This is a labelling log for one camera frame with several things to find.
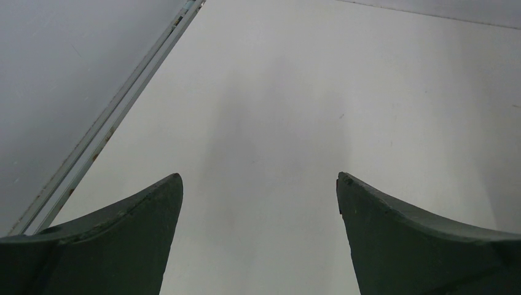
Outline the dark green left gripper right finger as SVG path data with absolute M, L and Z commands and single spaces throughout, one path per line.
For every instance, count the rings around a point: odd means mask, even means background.
M 520 293 L 520 235 L 439 216 L 345 172 L 336 192 L 361 294 Z

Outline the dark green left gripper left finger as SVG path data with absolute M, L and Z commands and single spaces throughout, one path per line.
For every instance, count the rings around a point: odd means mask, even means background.
M 34 235 L 1 239 L 2 294 L 158 294 L 181 211 L 169 175 Z

